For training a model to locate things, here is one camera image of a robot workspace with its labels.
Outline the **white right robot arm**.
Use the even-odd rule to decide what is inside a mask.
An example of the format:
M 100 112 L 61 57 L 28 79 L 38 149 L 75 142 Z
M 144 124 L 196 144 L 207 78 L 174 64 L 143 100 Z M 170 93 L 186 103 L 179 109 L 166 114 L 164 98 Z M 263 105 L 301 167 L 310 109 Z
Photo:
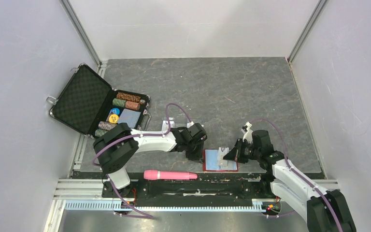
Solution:
M 274 149 L 268 131 L 246 130 L 223 158 L 238 163 L 256 160 L 266 171 L 260 180 L 261 194 L 284 200 L 304 219 L 308 231 L 357 230 L 345 196 L 337 189 L 318 185 L 300 172 L 283 152 Z

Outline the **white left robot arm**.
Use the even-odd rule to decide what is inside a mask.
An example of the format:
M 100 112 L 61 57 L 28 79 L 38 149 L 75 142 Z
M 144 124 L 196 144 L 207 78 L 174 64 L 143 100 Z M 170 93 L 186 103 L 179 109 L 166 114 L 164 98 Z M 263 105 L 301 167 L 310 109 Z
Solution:
M 126 123 L 115 126 L 93 143 L 95 157 L 92 160 L 114 185 L 121 197 L 132 192 L 132 183 L 126 170 L 127 162 L 134 154 L 148 151 L 185 152 L 188 160 L 200 161 L 208 136 L 200 123 L 189 127 L 168 127 L 163 131 L 142 131 L 129 128 Z

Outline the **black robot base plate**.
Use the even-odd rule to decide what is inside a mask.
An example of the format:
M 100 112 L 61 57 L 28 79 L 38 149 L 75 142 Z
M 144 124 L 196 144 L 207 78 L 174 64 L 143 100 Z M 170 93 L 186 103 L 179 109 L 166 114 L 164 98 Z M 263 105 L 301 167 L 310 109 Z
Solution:
M 103 179 L 102 197 L 123 197 L 133 206 L 248 206 L 252 201 L 278 202 L 265 188 L 261 173 L 199 173 L 194 180 L 146 180 L 130 173 L 129 186 L 114 191 Z

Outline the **clear plastic card box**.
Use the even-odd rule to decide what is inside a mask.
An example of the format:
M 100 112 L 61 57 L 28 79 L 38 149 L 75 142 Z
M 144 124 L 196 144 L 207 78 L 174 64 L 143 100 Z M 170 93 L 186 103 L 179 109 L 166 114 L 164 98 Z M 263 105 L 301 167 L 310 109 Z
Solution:
M 191 123 L 188 121 L 187 118 L 169 117 L 169 122 L 167 121 L 167 119 L 164 118 L 163 121 L 162 121 L 161 130 L 163 132 L 167 131 L 168 128 L 169 128 L 169 125 L 170 125 L 170 128 L 171 129 L 178 128 L 178 127 L 187 127 L 187 128 L 189 128 L 191 126 Z

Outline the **red leather card holder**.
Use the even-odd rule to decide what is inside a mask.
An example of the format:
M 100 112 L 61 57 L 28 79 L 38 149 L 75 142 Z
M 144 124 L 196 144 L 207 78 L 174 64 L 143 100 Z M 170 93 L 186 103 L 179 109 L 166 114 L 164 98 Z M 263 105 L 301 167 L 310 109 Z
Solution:
M 224 156 L 228 152 L 228 147 L 219 147 L 218 149 L 205 149 L 203 151 L 204 161 L 202 170 L 204 172 L 237 172 L 237 162 L 224 159 Z

